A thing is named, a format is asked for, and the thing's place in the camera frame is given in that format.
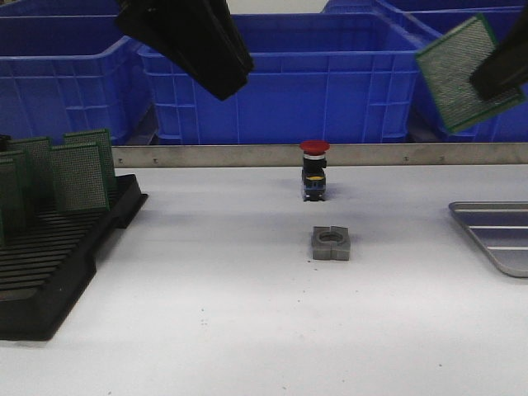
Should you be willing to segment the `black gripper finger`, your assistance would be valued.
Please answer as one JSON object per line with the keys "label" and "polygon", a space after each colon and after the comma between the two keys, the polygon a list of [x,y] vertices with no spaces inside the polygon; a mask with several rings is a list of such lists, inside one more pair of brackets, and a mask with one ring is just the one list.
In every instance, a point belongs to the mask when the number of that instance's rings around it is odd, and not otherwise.
{"label": "black gripper finger", "polygon": [[491,100],[527,82],[527,8],[504,40],[473,71],[469,81],[483,100]]}
{"label": "black gripper finger", "polygon": [[225,1],[119,1],[116,26],[157,50],[221,101],[254,63]]}

